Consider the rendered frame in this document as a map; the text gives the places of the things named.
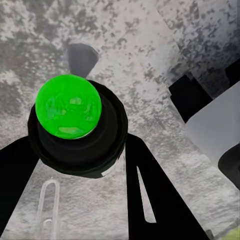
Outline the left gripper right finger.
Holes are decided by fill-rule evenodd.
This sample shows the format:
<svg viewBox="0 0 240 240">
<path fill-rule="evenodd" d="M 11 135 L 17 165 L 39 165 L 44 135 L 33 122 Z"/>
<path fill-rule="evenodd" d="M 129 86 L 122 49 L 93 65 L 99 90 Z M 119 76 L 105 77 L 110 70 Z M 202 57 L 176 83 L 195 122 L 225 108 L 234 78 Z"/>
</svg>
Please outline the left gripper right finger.
<svg viewBox="0 0 240 240">
<path fill-rule="evenodd" d="M 210 240 L 145 142 L 125 142 L 129 240 Z M 139 168 L 156 223 L 145 220 Z"/>
</svg>

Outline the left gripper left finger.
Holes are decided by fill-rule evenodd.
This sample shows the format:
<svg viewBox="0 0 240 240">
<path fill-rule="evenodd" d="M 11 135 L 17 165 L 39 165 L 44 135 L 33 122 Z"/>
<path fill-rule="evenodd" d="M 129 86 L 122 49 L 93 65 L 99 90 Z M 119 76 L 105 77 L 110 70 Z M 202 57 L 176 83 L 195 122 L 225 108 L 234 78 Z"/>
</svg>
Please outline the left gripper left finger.
<svg viewBox="0 0 240 240">
<path fill-rule="evenodd" d="M 0 150 L 0 237 L 39 159 L 28 136 Z"/>
</svg>

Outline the insectifuge atomizer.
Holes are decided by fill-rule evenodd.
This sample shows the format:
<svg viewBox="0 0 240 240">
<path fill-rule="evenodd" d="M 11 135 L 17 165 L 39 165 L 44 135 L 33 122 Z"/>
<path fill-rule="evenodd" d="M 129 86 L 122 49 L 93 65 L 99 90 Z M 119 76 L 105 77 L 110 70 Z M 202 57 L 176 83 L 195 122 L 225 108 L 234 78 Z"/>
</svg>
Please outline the insectifuge atomizer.
<svg viewBox="0 0 240 240">
<path fill-rule="evenodd" d="M 83 43 L 65 50 L 70 74 L 56 76 L 40 89 L 27 122 L 28 139 L 45 165 L 99 179 L 114 169 L 125 149 L 128 117 L 112 90 L 86 80 L 99 53 Z"/>
</svg>

